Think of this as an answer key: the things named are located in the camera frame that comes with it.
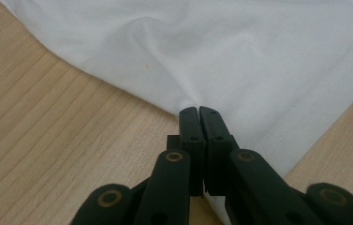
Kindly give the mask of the white T-shirt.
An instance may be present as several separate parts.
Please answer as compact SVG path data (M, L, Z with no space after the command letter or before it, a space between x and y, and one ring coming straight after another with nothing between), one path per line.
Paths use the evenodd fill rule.
M168 113L218 110L288 173L353 103L353 0L0 0L70 65Z

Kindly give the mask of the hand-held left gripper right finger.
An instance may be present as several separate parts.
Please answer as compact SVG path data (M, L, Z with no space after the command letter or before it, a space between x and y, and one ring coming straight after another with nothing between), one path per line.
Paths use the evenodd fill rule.
M204 185L211 196L225 196L228 182L229 154L238 148L221 114L211 108L200 107L199 118L206 141Z

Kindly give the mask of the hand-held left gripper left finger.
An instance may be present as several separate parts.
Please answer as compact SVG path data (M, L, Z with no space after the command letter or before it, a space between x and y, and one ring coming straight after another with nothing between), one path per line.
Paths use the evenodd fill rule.
M200 126L198 110L189 107L179 112L179 134L167 137L168 149L179 149L189 154L190 195L203 195L203 161L206 142Z

